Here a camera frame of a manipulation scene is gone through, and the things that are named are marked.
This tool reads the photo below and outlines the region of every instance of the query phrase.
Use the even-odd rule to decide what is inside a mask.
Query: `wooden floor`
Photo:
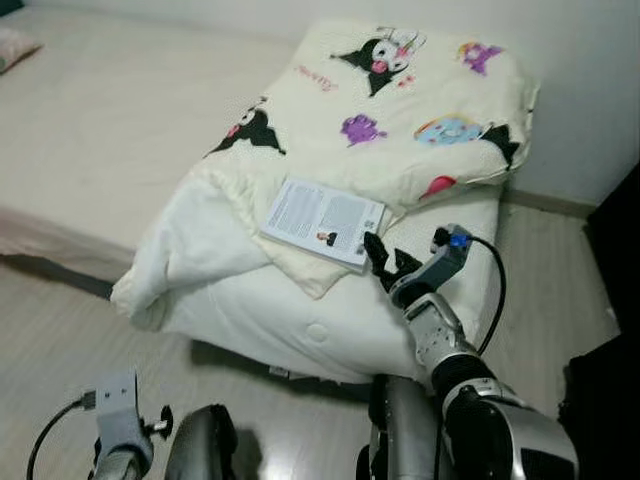
[[[536,408],[554,415],[562,368],[618,332],[583,222],[503,206],[499,245],[507,305],[486,359]],[[239,478],[349,479],[369,435],[366,405],[332,384],[290,384],[252,361],[184,337],[139,332],[111,306],[64,285],[0,265],[0,478],[24,477],[48,418],[101,375],[136,366],[140,409],[177,419],[224,403],[240,433]],[[93,414],[74,413],[44,444],[40,479],[84,479]],[[156,441],[148,478],[161,479],[169,445]]]

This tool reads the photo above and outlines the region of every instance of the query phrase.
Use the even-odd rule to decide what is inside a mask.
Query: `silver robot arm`
[[[391,273],[385,270],[388,253],[382,241],[365,235],[372,271],[392,303],[403,310],[415,340],[416,360],[435,393],[455,471],[462,479],[576,479],[576,452],[562,427],[496,378],[466,340],[447,301],[436,293],[464,266],[472,238],[458,225],[439,228],[431,247],[434,256],[427,263],[396,250],[398,269]],[[388,411],[387,422],[393,416],[393,410]],[[402,448],[411,446],[405,442]],[[401,460],[389,458],[389,478],[431,478],[402,465],[402,459],[415,465],[419,453],[396,453]]]

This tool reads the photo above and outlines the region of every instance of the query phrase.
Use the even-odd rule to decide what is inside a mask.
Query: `cartoon print blanket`
[[[347,271],[258,234],[287,176],[380,201],[388,225],[469,185],[499,183],[519,167],[536,93],[511,55],[491,44],[321,22],[282,76],[182,182],[114,300],[131,315],[166,289],[265,262],[319,298]],[[203,233],[202,225],[225,228],[204,200],[214,197],[216,208],[232,208],[252,242],[232,246]]]

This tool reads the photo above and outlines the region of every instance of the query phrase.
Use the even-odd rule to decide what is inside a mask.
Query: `mattress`
[[[295,47],[55,7],[0,26],[44,43],[0,77],[0,254],[109,281]]]
[[[0,77],[0,253],[45,257],[115,281],[182,176],[289,60],[294,47],[29,7],[0,19],[45,47]],[[411,214],[386,235],[426,259],[435,228],[495,237],[499,189]],[[474,339],[491,258],[474,247],[442,293]],[[343,382],[420,377],[400,312],[370,276],[318,301],[273,265],[167,294],[162,330],[291,372]]]

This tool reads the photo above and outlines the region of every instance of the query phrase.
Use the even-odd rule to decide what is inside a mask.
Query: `booklet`
[[[378,231],[383,212],[381,203],[287,178],[260,230],[273,240],[362,272],[367,261],[364,232]]]

